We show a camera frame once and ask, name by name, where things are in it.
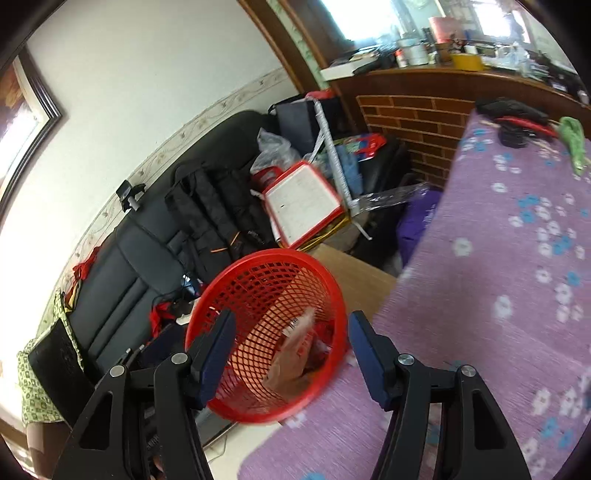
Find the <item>white wall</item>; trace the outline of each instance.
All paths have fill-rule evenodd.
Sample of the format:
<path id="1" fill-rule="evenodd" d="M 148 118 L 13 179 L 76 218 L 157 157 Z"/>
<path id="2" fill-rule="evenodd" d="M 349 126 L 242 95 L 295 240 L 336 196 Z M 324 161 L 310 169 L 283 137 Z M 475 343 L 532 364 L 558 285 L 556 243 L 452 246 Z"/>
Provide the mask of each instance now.
<path id="1" fill-rule="evenodd" d="M 67 0 L 28 47 L 66 117 L 0 231 L 0 390 L 121 181 L 216 100 L 280 67 L 236 0 Z M 265 106 L 294 94 L 286 83 Z M 4 407 L 18 414 L 13 397 Z"/>

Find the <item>bottle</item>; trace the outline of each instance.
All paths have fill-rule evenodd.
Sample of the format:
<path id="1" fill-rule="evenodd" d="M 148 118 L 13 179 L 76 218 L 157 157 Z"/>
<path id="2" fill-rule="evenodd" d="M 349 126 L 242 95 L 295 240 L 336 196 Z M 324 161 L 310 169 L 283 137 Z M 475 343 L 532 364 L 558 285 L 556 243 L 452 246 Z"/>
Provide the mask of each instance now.
<path id="1" fill-rule="evenodd" d="M 396 62 L 398 63 L 398 67 L 401 69 L 408 67 L 408 61 L 401 48 L 396 51 Z"/>

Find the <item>picture frame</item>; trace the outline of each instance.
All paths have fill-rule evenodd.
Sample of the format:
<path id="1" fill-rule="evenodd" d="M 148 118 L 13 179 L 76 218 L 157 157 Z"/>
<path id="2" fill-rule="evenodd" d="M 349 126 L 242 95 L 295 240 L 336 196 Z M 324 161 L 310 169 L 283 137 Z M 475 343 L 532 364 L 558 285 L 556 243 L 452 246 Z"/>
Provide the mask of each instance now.
<path id="1" fill-rule="evenodd" d="M 61 118 L 23 48 L 0 73 L 0 222 L 35 151 Z"/>

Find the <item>book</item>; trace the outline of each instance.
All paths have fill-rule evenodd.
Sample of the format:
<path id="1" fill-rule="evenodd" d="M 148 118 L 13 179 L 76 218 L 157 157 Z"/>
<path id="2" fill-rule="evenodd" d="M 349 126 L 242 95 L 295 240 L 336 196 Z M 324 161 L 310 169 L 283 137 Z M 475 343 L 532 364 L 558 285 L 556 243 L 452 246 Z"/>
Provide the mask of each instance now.
<path id="1" fill-rule="evenodd" d="M 355 70 L 366 66 L 376 60 L 375 56 L 366 56 L 358 60 L 350 60 L 339 65 L 330 66 L 327 69 L 321 70 L 322 77 L 327 82 L 346 77 L 352 77 Z"/>

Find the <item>floor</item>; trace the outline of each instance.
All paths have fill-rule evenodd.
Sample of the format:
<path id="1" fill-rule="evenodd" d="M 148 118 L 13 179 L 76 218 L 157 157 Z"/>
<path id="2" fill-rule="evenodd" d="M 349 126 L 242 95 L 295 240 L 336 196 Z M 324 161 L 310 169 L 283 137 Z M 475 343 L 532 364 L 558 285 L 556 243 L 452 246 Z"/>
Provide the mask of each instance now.
<path id="1" fill-rule="evenodd" d="M 238 425 L 205 450 L 214 480 L 236 480 L 244 459 L 281 428 L 268 425 Z"/>

